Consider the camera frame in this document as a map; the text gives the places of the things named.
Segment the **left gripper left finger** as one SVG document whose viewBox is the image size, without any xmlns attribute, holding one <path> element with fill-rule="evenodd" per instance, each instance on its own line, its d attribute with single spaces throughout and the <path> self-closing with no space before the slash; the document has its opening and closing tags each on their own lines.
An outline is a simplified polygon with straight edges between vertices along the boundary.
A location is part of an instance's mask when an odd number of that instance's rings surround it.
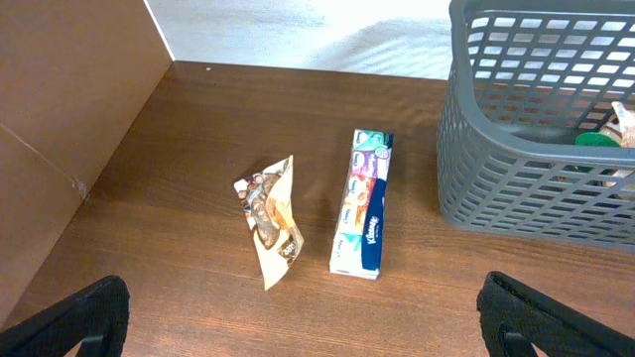
<svg viewBox="0 0 635 357">
<path fill-rule="evenodd" d="M 120 357 L 127 335 L 130 294 L 106 276 L 1 333 L 3 356 Z"/>
</svg>

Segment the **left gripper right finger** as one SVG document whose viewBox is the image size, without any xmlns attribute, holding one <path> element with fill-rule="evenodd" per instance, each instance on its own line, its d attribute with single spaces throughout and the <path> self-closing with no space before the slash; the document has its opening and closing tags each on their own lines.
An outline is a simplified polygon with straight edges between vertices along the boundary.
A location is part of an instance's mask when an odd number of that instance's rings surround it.
<svg viewBox="0 0 635 357">
<path fill-rule="evenodd" d="M 492 271 L 476 300 L 491 356 L 632 356 L 634 339 Z"/>
</svg>

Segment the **green lid glass jar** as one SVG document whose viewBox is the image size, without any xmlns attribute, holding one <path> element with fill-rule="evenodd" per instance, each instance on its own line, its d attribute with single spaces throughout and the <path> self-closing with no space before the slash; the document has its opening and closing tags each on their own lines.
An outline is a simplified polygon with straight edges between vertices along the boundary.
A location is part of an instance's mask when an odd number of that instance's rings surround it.
<svg viewBox="0 0 635 357">
<path fill-rule="evenodd" d="M 611 139 L 609 136 L 600 134 L 598 132 L 585 132 L 579 134 L 575 138 L 574 144 L 576 146 L 620 148 L 620 144 L 616 140 Z M 589 173 L 592 171 L 592 167 L 584 167 L 578 165 L 567 165 L 567 169 L 574 172 L 582 173 Z"/>
</svg>

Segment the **beige pasta bag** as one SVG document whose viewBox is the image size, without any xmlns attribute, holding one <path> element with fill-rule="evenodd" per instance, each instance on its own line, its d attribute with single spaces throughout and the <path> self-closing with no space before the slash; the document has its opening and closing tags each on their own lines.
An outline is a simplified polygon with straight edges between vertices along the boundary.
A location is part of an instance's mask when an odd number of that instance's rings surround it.
<svg viewBox="0 0 635 357">
<path fill-rule="evenodd" d="M 613 114 L 600 128 L 599 139 L 602 147 L 616 147 L 620 149 L 634 149 L 634 111 L 628 110 L 620 101 L 612 101 Z M 613 178 L 634 178 L 634 171 L 622 169 L 609 169 L 607 174 Z M 607 181 L 603 185 L 612 187 L 617 181 Z M 626 191 L 634 192 L 634 183 L 624 184 Z"/>
</svg>

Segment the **grey plastic shopping basket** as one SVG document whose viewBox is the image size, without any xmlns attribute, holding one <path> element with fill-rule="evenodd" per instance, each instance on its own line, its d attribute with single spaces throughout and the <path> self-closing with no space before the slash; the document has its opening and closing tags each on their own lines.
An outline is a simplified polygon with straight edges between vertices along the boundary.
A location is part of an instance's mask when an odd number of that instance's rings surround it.
<svg viewBox="0 0 635 357">
<path fill-rule="evenodd" d="M 634 105 L 630 1 L 457 0 L 439 201 L 462 230 L 634 247 L 634 152 L 576 143 Z"/>
</svg>

